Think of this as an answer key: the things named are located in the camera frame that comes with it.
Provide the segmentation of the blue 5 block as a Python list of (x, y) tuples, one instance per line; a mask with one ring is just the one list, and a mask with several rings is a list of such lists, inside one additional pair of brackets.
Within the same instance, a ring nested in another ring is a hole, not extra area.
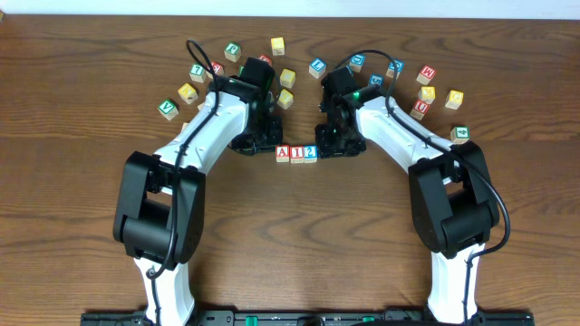
[(369, 84), (370, 85), (378, 85), (379, 87), (382, 87), (384, 84), (384, 77), (380, 74), (374, 73), (370, 76)]

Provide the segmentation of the red M block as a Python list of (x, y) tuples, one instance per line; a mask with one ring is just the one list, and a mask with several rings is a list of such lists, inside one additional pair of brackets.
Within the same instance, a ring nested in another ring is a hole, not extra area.
[(429, 65), (424, 65), (417, 75), (416, 81), (422, 85), (429, 85), (431, 80), (436, 75), (436, 70)]

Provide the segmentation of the red A block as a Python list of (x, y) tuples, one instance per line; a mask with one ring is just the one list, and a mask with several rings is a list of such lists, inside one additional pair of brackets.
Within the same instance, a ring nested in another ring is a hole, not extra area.
[(275, 160), (277, 163), (290, 161), (290, 147), (288, 145), (279, 145), (275, 147)]

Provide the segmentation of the red E block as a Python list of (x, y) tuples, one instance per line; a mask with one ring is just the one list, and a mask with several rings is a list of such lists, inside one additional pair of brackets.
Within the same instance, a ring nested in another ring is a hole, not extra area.
[(218, 62), (211, 62), (211, 69), (207, 71), (207, 75), (210, 79), (214, 76), (223, 76), (225, 74), (224, 67)]

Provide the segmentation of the yellow K block left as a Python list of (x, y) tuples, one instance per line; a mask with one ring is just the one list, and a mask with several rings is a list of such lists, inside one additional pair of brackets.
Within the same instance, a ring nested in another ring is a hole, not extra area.
[(187, 104), (192, 104), (198, 98), (196, 89), (189, 83), (184, 83), (178, 89), (179, 97)]

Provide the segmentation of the yellow S block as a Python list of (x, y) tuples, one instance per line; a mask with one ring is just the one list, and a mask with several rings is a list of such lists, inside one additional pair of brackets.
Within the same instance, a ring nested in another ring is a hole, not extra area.
[(293, 103), (294, 95), (287, 89), (282, 89), (277, 100), (277, 105), (283, 110), (287, 110)]

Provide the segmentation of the red I block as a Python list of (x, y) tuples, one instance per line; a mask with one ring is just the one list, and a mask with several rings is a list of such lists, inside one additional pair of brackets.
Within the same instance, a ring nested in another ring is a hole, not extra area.
[(303, 146), (291, 146), (289, 152), (290, 162), (293, 164), (305, 162), (305, 149)]

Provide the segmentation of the blue 2 block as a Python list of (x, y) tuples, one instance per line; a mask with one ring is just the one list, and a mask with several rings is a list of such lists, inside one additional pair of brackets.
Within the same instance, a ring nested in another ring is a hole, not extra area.
[(318, 149), (316, 145), (304, 146), (304, 162), (315, 163), (318, 160)]

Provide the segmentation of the yellow K block right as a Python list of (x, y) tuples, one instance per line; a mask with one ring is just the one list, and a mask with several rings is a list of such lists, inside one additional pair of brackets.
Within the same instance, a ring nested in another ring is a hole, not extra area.
[(436, 99), (436, 90), (434, 86), (422, 86), (418, 93), (418, 99), (427, 104), (432, 104)]

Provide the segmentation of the yellow C block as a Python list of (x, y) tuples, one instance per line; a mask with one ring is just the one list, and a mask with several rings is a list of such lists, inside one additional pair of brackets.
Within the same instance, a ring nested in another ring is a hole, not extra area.
[(280, 84), (286, 88), (291, 89), (295, 84), (296, 73), (290, 69), (284, 68), (280, 74)]

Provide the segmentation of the blue D block right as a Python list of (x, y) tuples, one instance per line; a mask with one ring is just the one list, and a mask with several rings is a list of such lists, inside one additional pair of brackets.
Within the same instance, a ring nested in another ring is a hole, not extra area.
[(390, 62), (385, 75), (393, 79), (398, 79), (404, 68), (404, 65), (405, 63), (400, 60), (394, 60), (393, 62)]

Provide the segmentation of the blue d block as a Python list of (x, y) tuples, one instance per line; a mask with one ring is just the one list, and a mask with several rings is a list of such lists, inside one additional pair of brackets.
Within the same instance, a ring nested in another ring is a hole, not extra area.
[(363, 53), (355, 54), (349, 61), (349, 67), (353, 72), (360, 72), (364, 63), (366, 55)]
[(404, 65), (405, 63), (400, 60), (394, 60), (393, 62), (390, 62), (385, 75), (393, 79), (398, 79), (404, 68)]

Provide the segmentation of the yellow G block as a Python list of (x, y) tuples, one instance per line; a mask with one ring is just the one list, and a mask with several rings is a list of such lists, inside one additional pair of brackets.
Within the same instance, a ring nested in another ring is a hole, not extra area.
[(463, 99), (464, 93), (462, 91), (450, 90), (445, 100), (445, 107), (457, 110), (461, 106)]

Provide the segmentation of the green 7 block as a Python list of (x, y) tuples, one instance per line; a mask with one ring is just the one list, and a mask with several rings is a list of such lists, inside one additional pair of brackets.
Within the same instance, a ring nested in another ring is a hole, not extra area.
[(207, 73), (201, 65), (194, 63), (190, 67), (189, 76), (193, 82), (204, 83), (207, 77)]

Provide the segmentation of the yellow block top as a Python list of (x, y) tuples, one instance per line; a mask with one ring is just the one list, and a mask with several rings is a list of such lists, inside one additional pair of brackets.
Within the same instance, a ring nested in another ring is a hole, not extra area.
[(275, 37), (271, 39), (271, 49), (274, 56), (285, 55), (285, 40), (283, 37)]

